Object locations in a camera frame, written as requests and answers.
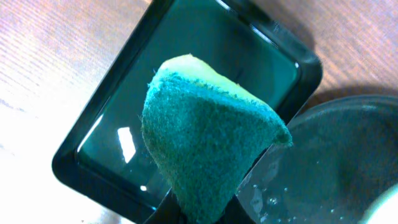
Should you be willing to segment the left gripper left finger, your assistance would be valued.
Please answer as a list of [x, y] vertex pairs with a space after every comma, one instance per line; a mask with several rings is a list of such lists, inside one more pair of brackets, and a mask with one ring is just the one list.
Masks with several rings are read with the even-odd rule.
[[177, 197], [172, 189], [167, 192], [155, 212], [144, 224], [186, 224], [187, 218], [182, 213]]

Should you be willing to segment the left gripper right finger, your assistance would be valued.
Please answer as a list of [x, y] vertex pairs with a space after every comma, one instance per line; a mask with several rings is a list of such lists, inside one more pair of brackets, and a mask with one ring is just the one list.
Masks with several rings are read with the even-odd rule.
[[237, 196], [233, 195], [224, 210], [222, 224], [256, 224], [256, 222], [243, 209]]

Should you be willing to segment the green scrubbing sponge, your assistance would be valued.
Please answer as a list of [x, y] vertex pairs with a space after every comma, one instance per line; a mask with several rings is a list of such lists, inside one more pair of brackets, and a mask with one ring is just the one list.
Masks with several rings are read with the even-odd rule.
[[222, 223], [263, 150], [292, 143], [267, 103], [190, 54], [161, 64], [141, 121], [144, 144], [187, 223]]

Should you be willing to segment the mint green plate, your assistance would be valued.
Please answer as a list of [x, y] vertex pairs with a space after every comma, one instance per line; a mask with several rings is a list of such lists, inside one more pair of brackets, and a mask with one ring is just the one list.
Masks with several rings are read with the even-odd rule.
[[397, 204], [395, 184], [373, 201], [358, 224], [397, 224]]

